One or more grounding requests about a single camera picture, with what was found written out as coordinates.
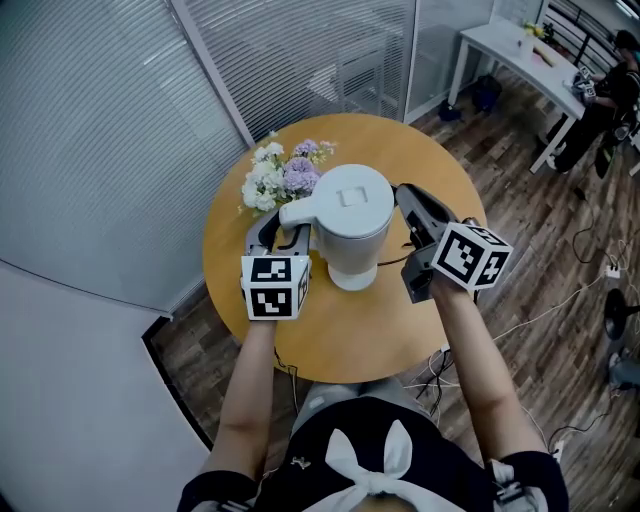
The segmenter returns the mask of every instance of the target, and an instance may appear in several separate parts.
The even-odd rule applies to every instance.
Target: white desk
[[[572,80],[578,69],[553,48],[540,40],[536,41],[536,46],[555,63],[555,66],[549,66],[540,56],[535,54],[531,54],[523,59],[518,41],[521,41],[524,35],[525,32],[523,28],[508,21],[490,23],[462,31],[462,44],[460,46],[453,83],[451,84],[451,92],[449,93],[449,104],[455,105],[458,98],[462,75],[469,54],[469,46],[473,46],[488,55],[492,60],[498,61],[508,67],[511,71],[524,78],[551,99],[568,117],[562,129],[531,166],[530,171],[535,173],[557,147],[569,131],[569,128],[571,128],[571,125],[573,125],[577,119],[582,119],[584,106],[562,85],[563,81]]]

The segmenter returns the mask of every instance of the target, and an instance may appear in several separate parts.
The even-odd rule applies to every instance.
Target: hand
[[[597,96],[587,96],[586,94],[582,95],[582,103],[585,107],[588,107],[589,105],[593,105],[594,103],[597,103],[598,97]]]

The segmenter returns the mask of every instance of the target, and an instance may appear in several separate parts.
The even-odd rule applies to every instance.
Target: kettle handle
[[[300,224],[315,223],[313,199],[311,196],[291,201],[280,207],[280,224],[289,229]]]

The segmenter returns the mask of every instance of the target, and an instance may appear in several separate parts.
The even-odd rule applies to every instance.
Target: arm
[[[251,322],[222,404],[220,426],[206,471],[262,476],[273,399],[276,322]]]
[[[600,96],[596,96],[593,100],[593,103],[600,105],[602,107],[608,108],[618,108],[618,104],[613,101],[611,98],[602,98]]]
[[[483,458],[547,452],[520,407],[507,365],[478,308],[461,287],[436,273],[432,294],[442,319]]]

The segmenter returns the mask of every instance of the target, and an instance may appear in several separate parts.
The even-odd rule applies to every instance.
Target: power strip
[[[558,441],[553,447],[553,458],[556,459],[556,462],[560,464],[560,460],[562,459],[562,452],[564,451],[564,441]]]
[[[618,265],[607,265],[605,273],[611,279],[620,279],[620,267]]]

